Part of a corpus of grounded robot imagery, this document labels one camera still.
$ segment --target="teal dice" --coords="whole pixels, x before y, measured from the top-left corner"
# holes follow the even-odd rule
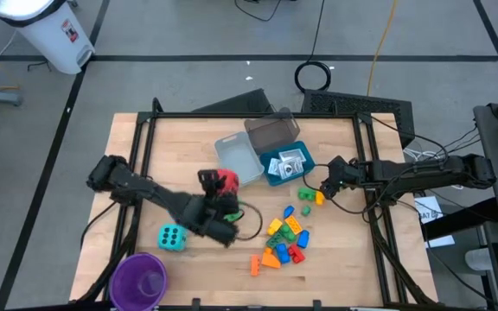
[[[164,225],[159,231],[158,246],[167,251],[183,251],[186,248],[188,231],[180,225]]]

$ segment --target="gray floor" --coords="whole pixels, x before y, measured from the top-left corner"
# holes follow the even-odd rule
[[[81,1],[75,10],[84,30],[93,28],[102,0]],[[498,0],[483,0],[498,34]],[[266,16],[274,1],[243,3]],[[390,0],[327,0],[316,54],[374,54],[388,17]],[[237,11],[231,0],[111,1],[96,50],[99,55],[307,54],[319,1],[285,1],[268,23]],[[0,21],[0,48],[12,29]],[[383,54],[497,55],[471,0],[400,0]],[[39,54],[20,35],[7,55]],[[92,62],[57,157],[8,308],[67,301],[93,193],[84,186],[102,155],[111,118],[119,111],[150,108],[158,96],[166,111],[191,111],[255,88],[264,88],[277,108],[301,107],[293,84],[299,61]],[[27,72],[26,61],[5,61],[22,85],[20,108],[0,105],[0,285],[32,201],[43,165],[67,102],[74,76],[46,67]],[[365,94],[370,62],[329,61],[330,91]],[[305,70],[303,83],[319,86],[322,75]],[[372,95],[412,101],[416,132],[448,143],[473,127],[472,108],[498,102],[498,61],[379,62]],[[10,82],[0,72],[0,85]],[[432,149],[421,142],[421,148]],[[482,153],[474,145],[461,154]],[[464,205],[489,191],[440,191]],[[457,245],[437,250],[467,281],[462,254],[477,245],[476,232],[463,232]],[[432,262],[440,300],[453,306],[485,303]]]

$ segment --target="purple cup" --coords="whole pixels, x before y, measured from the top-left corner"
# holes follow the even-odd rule
[[[120,263],[111,277],[110,294],[121,311],[151,310],[166,291],[167,277],[163,263],[148,253],[139,253]]]

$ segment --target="wooden tabletop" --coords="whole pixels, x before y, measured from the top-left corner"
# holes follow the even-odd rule
[[[396,126],[392,114],[375,114],[380,120]],[[136,114],[116,114],[106,148],[107,155],[128,157]],[[340,155],[349,160],[357,156],[352,121],[348,119],[298,119],[301,133],[297,140],[305,142],[316,163],[328,163]],[[398,133],[374,122],[380,158],[402,162],[403,153]],[[197,171],[218,168],[214,142],[245,130],[238,118],[162,118],[156,121],[149,175],[158,183],[175,191],[202,194]],[[362,126],[367,158],[366,130]],[[142,134],[142,149],[145,132]],[[141,167],[140,150],[137,168]],[[315,168],[310,185],[318,187],[327,176],[326,168]],[[270,187],[261,178],[243,187],[239,196],[263,213],[265,228],[251,241],[237,241],[225,249],[210,238],[190,233],[187,249],[180,253],[157,248],[159,228],[172,220],[159,206],[144,202],[137,251],[159,257],[168,272],[169,287],[161,305],[189,305],[192,298],[201,298],[203,305],[267,305],[309,306],[314,299],[323,306],[380,306],[381,295],[374,260],[369,225],[360,215],[345,213],[331,203],[312,206],[305,218],[300,215],[307,203],[297,198],[303,181],[297,179],[282,186]],[[96,194],[90,218],[109,205],[109,194]],[[365,206],[362,190],[343,190],[335,199],[348,209],[360,211]],[[414,205],[407,194],[403,201]],[[261,267],[259,276],[250,276],[251,255],[262,255],[268,224],[281,218],[286,206],[296,208],[296,217],[310,231],[309,247],[303,251],[306,260],[288,263],[275,270]],[[391,207],[401,263],[422,290],[437,299],[425,252],[418,215],[403,205]],[[108,213],[87,233],[80,253],[71,299],[83,295],[109,260],[118,209]],[[248,211],[239,222],[240,234],[256,231],[258,217]],[[393,270],[386,260],[392,301],[397,301]]]

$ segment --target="toy block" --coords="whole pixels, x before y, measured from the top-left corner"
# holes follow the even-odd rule
[[[297,240],[297,246],[301,248],[307,248],[307,245],[309,244],[309,237],[310,233],[308,231],[301,231],[301,234],[299,234],[299,239]]]
[[[243,217],[243,211],[239,211],[237,213],[224,215],[224,220],[229,221],[229,222],[234,222],[234,221],[239,220],[242,217]]]
[[[293,231],[295,235],[301,233],[303,228],[301,228],[301,225],[299,225],[299,222],[297,219],[295,219],[295,216],[291,215],[290,217],[285,219],[285,223],[290,227],[290,229]]]
[[[251,255],[251,276],[259,275],[259,256]]]
[[[167,251],[183,251],[186,248],[188,230],[180,225],[164,225],[159,230],[158,246]]]
[[[278,243],[282,242],[282,237],[283,236],[282,236],[282,233],[280,231],[274,233],[272,238],[269,238],[268,241],[266,242],[266,246],[268,246],[270,248],[276,247],[276,245],[278,245]]]
[[[295,207],[293,206],[287,206],[285,209],[284,209],[284,219],[290,217],[293,212],[295,212]]]
[[[316,197],[316,191],[308,189],[306,187],[300,187],[298,191],[298,196],[300,200],[313,201]]]
[[[283,224],[281,227],[280,227],[280,230],[278,230],[282,236],[290,243],[293,243],[295,241],[295,233],[293,233],[293,231],[291,230],[291,228],[286,225],[286,224]]]
[[[290,261],[290,255],[288,254],[284,243],[276,245],[276,253],[278,254],[278,259],[281,264],[288,263]]]
[[[287,252],[290,254],[291,259],[293,259],[293,263],[301,263],[304,260],[304,255],[297,245],[290,246]]]
[[[271,267],[271,268],[276,268],[279,269],[281,266],[280,261],[276,258],[276,256],[272,255],[271,253],[264,253],[263,254],[263,260],[261,263],[266,266],[266,267]]]
[[[301,211],[301,215],[306,217],[306,216],[309,216],[309,214],[310,214],[310,206],[303,207],[303,210]]]
[[[282,226],[282,220],[274,219],[268,226],[268,230],[266,232],[268,232],[268,235],[272,236],[274,235],[274,233],[276,233],[280,226]]]
[[[316,191],[316,197],[315,197],[315,203],[317,205],[322,205],[324,204],[324,200],[326,198],[324,198],[324,194],[322,194],[320,191]]]

